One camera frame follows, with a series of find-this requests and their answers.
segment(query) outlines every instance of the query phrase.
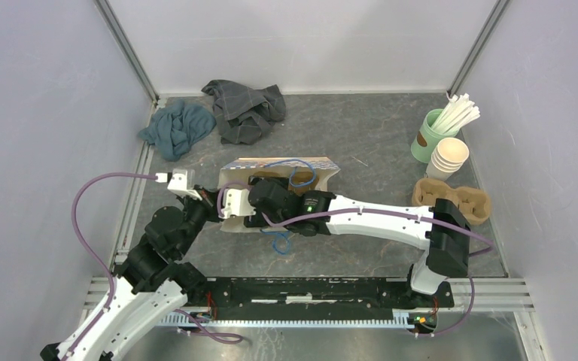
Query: white wall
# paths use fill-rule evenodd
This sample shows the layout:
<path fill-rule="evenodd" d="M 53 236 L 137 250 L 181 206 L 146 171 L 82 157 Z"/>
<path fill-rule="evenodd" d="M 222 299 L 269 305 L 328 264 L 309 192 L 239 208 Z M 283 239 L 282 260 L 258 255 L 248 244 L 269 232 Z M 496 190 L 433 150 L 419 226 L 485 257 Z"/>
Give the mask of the white wall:
<path fill-rule="evenodd" d="M 111 0 L 160 93 L 448 89 L 495 0 Z"/>
<path fill-rule="evenodd" d="M 70 223 L 80 186 L 130 170 L 150 101 L 92 1 L 0 2 L 0 360 L 40 359 L 100 275 Z M 92 187 L 85 236 L 107 259 L 127 182 Z"/>
<path fill-rule="evenodd" d="M 578 359 L 578 2 L 512 2 L 462 90 L 510 268 L 553 359 Z"/>

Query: metal corner post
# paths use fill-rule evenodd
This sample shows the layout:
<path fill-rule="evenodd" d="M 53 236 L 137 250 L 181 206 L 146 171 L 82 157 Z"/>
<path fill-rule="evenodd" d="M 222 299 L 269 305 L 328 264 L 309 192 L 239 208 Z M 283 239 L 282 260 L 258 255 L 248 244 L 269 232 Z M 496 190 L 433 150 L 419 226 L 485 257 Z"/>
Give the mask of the metal corner post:
<path fill-rule="evenodd" d="M 479 54 L 482 52 L 482 49 L 486 45 L 486 42 L 490 38 L 491 33 L 495 29 L 495 26 L 499 22 L 504 11 L 507 9 L 507 5 L 509 3 L 510 0 L 497 0 L 497 2 L 495 2 L 493 10 L 491 10 L 491 13 L 488 15 L 488 18 L 484 22 L 484 26 L 477 35 L 475 43 L 473 43 L 473 46 L 471 47 L 467 58 L 464 60 L 458 75 L 455 77 L 455 80 L 453 80 L 453 83 L 449 87 L 448 94 L 450 96 L 453 96 L 455 93 L 457 93 L 466 80 L 468 74 L 470 73 L 470 69 L 473 67 L 473 64 L 475 64 L 475 61 L 477 60 Z"/>
<path fill-rule="evenodd" d="M 112 10 L 109 1 L 94 0 L 94 4 L 96 4 L 96 7 L 101 12 L 103 19 L 108 24 L 108 27 L 112 35 L 114 36 L 114 39 L 116 39 L 118 46 L 123 51 L 123 54 L 125 54 L 127 61 L 132 66 L 132 69 L 134 70 L 134 73 L 136 73 L 136 76 L 138 77 L 138 80 L 141 82 L 141 85 L 143 86 L 145 92 L 148 94 L 148 96 L 153 102 L 156 102 L 158 100 L 158 93 L 154 89 L 154 86 L 152 85 L 151 81 L 149 80 L 149 77 L 145 72 L 145 70 L 143 69 L 141 62 L 138 60 L 138 57 L 136 56 L 136 53 L 134 52 L 132 45 L 129 43 L 127 35 L 125 35 L 125 32 L 123 31 L 123 27 L 120 26 L 118 18 L 116 18 L 116 15 Z"/>

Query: green paper cup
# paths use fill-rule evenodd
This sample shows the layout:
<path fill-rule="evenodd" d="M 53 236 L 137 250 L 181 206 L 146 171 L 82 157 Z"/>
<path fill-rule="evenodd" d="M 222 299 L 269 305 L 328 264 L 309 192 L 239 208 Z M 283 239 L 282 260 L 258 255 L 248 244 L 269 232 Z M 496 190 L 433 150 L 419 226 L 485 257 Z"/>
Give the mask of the green paper cup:
<path fill-rule="evenodd" d="M 413 144 L 411 144 L 411 154 L 420 162 L 429 163 L 430 155 L 437 144 L 444 138 L 452 138 L 458 134 L 457 130 L 449 134 L 440 134 L 431 129 L 431 126 L 441 113 L 442 109 L 433 109 L 428 112 L 427 116 L 424 117 L 424 122 L 418 135 L 413 140 Z"/>

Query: blue cloth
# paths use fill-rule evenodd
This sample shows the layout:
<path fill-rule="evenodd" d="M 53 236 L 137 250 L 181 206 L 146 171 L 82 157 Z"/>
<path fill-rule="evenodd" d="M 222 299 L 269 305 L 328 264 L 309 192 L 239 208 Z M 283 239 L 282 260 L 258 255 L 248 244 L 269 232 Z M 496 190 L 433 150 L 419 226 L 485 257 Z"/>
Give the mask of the blue cloth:
<path fill-rule="evenodd" d="M 138 136 L 149 145 L 155 144 L 165 160 L 175 162 L 215 126 L 216 119 L 207 109 L 198 104 L 186 106 L 183 100 L 177 100 L 156 111 L 150 125 Z"/>

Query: gray cloth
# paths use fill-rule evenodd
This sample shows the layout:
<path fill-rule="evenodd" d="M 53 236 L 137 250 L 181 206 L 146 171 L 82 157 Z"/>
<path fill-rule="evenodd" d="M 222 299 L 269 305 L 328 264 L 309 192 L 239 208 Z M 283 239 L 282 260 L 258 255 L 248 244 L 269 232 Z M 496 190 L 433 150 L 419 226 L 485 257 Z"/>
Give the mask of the gray cloth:
<path fill-rule="evenodd" d="M 255 90 L 229 80 L 212 80 L 202 92 L 214 96 L 214 116 L 223 144 L 253 144 L 287 113 L 277 85 Z"/>
<path fill-rule="evenodd" d="M 164 160 L 175 162 L 215 126 L 216 119 L 207 109 L 198 104 L 185 105 L 180 99 L 156 111 L 150 125 L 138 136 L 150 145 L 155 144 Z"/>

